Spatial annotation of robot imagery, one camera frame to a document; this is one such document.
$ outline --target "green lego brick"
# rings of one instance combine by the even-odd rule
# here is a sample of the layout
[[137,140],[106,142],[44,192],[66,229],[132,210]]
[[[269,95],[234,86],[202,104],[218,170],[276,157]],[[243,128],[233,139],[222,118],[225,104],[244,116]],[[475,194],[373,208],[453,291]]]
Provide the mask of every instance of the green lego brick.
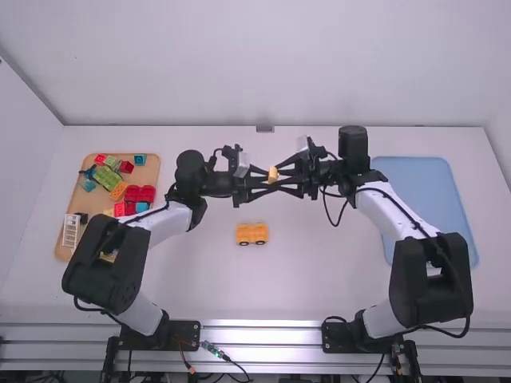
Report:
[[117,186],[117,184],[122,181],[122,177],[108,166],[101,166],[98,168],[93,177],[103,188],[109,192],[112,191]]
[[114,156],[108,156],[105,158],[105,165],[108,165],[111,168],[113,168],[116,163],[117,163],[117,158],[115,158]]

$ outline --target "black cable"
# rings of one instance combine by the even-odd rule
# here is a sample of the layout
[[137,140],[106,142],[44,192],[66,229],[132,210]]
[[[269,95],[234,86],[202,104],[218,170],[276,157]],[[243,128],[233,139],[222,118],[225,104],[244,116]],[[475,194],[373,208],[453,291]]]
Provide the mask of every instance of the black cable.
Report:
[[[348,323],[348,321],[346,319],[344,319],[343,317],[339,317],[338,315],[331,315],[330,317],[326,317],[325,320],[323,321],[323,323],[321,324],[321,327],[323,328],[323,325],[327,324],[327,321],[331,320],[331,319],[335,319],[336,321],[340,321],[340,322],[343,322],[343,323]],[[326,326],[325,328],[326,332],[327,332],[327,336],[329,339],[332,339],[332,340],[335,340],[335,338],[332,336],[331,332],[330,332],[330,329],[328,328],[328,326]]]
[[337,160],[337,156],[332,152],[327,152],[327,155],[332,157],[334,160]]
[[238,383],[250,383],[251,381],[254,381],[253,379],[251,379],[251,378],[248,376],[247,371],[245,371],[245,369],[244,369],[242,366],[240,366],[238,363],[236,363],[236,362],[235,362],[235,361],[233,361],[233,360],[230,360],[230,362],[231,362],[233,365],[235,365],[236,367],[238,367],[240,370],[242,370],[242,371],[243,371],[243,373],[245,374],[245,377],[247,377],[247,380],[245,380],[245,381],[241,381],[241,380],[236,379],[235,377],[233,377],[230,373],[228,373],[228,376],[229,376],[229,377],[231,377],[231,379],[232,379],[232,380],[237,381]]
[[[367,379],[367,381],[365,383],[369,383],[370,381],[372,381],[374,379],[374,377],[376,376],[376,374],[378,373],[378,371],[380,370],[380,368],[382,367],[382,363],[383,363],[383,359],[385,358],[385,354],[383,353],[382,354],[382,357],[380,358],[380,362],[378,363],[378,365],[376,366],[376,370],[373,372],[373,374],[369,377],[369,379]],[[360,383],[360,381],[358,381],[358,379],[354,376],[354,375],[351,375],[351,377],[355,380],[356,383]]]
[[204,375],[203,377],[198,377],[197,379],[199,379],[200,381],[205,381],[206,379],[209,379],[213,375],[214,375],[214,373],[209,373],[208,375]]
[[128,354],[128,381],[131,381],[134,377],[131,376],[131,354],[132,350],[129,351]]
[[328,191],[325,191],[325,188],[323,189],[319,189],[319,191],[324,194],[324,195],[328,195],[329,197],[334,197],[334,198],[345,198],[343,197],[342,195],[340,194],[332,194],[332,193],[329,193]]
[[218,383],[223,377],[225,376],[225,374],[221,374],[219,378],[215,379],[214,381],[212,381],[211,383]]
[[466,292],[465,292],[465,289],[463,288],[463,285],[461,284],[461,279],[458,275],[458,272],[454,269],[454,266],[453,264],[451,263],[451,261],[449,260],[449,258],[447,257],[447,255],[444,253],[443,249],[441,249],[439,247],[439,245],[437,245],[435,243],[435,241],[433,241],[433,239],[431,238],[431,236],[426,232],[426,230],[424,230],[424,228],[422,227],[422,225],[416,220],[414,219],[414,217],[412,217],[410,215],[410,213],[408,211],[405,210],[405,208],[403,206],[401,206],[399,204],[398,201],[396,201],[392,195],[390,195],[389,193],[387,193],[386,191],[383,191],[382,189],[378,189],[378,188],[362,188],[362,189],[359,189],[357,191],[355,191],[354,193],[354,196],[357,195],[358,193],[360,192],[379,192],[381,193],[385,198],[389,199],[394,205],[395,207],[397,207],[401,213],[403,215],[405,215],[405,217],[407,219],[410,220],[410,222],[414,225],[414,228],[419,230],[421,232],[422,235],[424,235],[431,243],[432,245],[435,247],[435,250],[437,251],[437,253],[443,258],[443,261],[445,262],[445,264],[447,265],[447,268],[449,269],[449,272],[451,273],[451,275],[454,277],[454,281],[456,282],[456,285],[458,286],[458,289],[460,291],[460,294],[462,296],[462,299],[463,299],[463,306],[465,307],[465,326],[463,327],[463,330],[461,331],[461,333],[459,334],[453,334],[449,331],[446,331],[444,329],[440,329],[438,327],[435,327],[435,326],[431,326],[431,325],[420,325],[420,326],[417,326],[413,329],[410,329],[410,330],[406,330],[406,331],[403,331],[397,335],[400,335],[400,334],[410,334],[410,333],[413,333],[414,331],[417,331],[417,330],[432,330],[432,331],[437,331],[439,333],[442,333],[444,335],[447,335],[449,337],[452,337],[452,338],[456,338],[456,339],[460,339],[460,338],[463,338],[464,336],[466,336],[470,330],[470,315],[468,314],[468,298],[466,297]]
[[346,209],[347,205],[348,205],[348,200],[346,200],[346,202],[344,203],[343,207],[341,208],[341,211],[339,212],[339,217],[337,218],[337,222],[334,223],[334,221],[332,221],[332,218],[330,217],[330,212],[328,211],[327,197],[323,193],[323,206],[325,207],[325,212],[327,213],[328,221],[330,222],[330,224],[333,227],[337,227],[341,223],[341,219],[343,217],[343,213],[344,213],[344,210]]
[[80,310],[80,311],[87,311],[87,312],[92,312],[92,313],[100,313],[102,315],[106,315],[107,317],[109,317],[110,319],[112,319],[115,323],[117,323],[119,326],[126,326],[125,324],[119,322],[117,320],[117,318],[115,318],[113,315],[111,315],[111,313],[109,313],[108,311],[105,311],[103,309],[93,309],[93,308],[89,308],[89,307],[83,307],[83,306],[80,306],[80,304],[78,303],[78,297],[77,296],[74,296],[73,297],[73,303],[74,303],[74,306],[77,308],[77,310]]

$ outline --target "cork board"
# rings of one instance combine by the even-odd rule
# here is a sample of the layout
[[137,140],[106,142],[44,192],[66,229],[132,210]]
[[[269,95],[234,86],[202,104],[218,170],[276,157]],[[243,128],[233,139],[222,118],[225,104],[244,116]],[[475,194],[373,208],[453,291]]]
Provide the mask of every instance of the cork board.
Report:
[[[84,176],[82,174],[78,174],[79,170],[86,170],[94,165],[94,158],[96,158],[99,153],[89,154],[81,165],[81,169],[77,169],[77,182],[74,186],[73,194],[71,195],[71,200],[67,207],[66,213],[73,214],[76,212],[87,213],[89,215],[89,219],[92,218],[96,214],[101,214],[104,210],[110,209],[116,202],[121,202],[122,198],[119,201],[114,201],[109,197],[109,191],[104,189],[100,184],[96,184],[96,188],[91,192],[85,191],[85,189],[78,184],[81,180],[83,180]],[[116,157],[118,160],[126,160],[134,164],[133,155],[135,153],[106,153],[103,154],[111,155]],[[156,154],[147,153],[147,160],[145,165],[136,166],[133,169],[131,174],[121,173],[123,181],[125,181],[128,185],[152,185],[156,187],[156,182],[158,180],[158,173],[160,172],[160,157]],[[85,230],[85,225],[81,225],[81,230],[79,232],[79,237]],[[55,243],[55,257],[62,261],[68,262],[73,255],[73,249],[70,247],[62,246],[62,227],[57,237],[57,242]]]

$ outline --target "light blue tray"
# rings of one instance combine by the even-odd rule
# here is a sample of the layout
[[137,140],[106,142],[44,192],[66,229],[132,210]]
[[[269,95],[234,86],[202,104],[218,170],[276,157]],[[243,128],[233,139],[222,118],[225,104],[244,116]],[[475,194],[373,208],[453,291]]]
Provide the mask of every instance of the light blue tray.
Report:
[[[426,222],[444,233],[458,232],[469,247],[470,268],[479,263],[472,232],[465,217],[450,166],[438,157],[376,157],[371,167],[389,179],[392,188]],[[394,241],[382,236],[389,265]]]

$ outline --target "black mounting bracket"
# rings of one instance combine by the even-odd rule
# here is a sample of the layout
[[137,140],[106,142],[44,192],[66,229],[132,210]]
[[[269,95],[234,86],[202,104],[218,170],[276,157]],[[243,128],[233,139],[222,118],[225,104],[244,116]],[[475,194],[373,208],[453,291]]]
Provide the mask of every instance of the black mounting bracket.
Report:
[[[199,321],[168,321],[168,341],[163,346],[158,346],[148,337],[131,330],[127,326],[121,327],[119,335],[118,350],[132,351],[197,351],[200,346],[200,322]],[[189,344],[181,343],[181,347],[176,341],[180,339]]]
[[402,336],[361,340],[355,337],[353,322],[324,322],[321,325],[324,353],[389,353],[392,345],[402,343]]

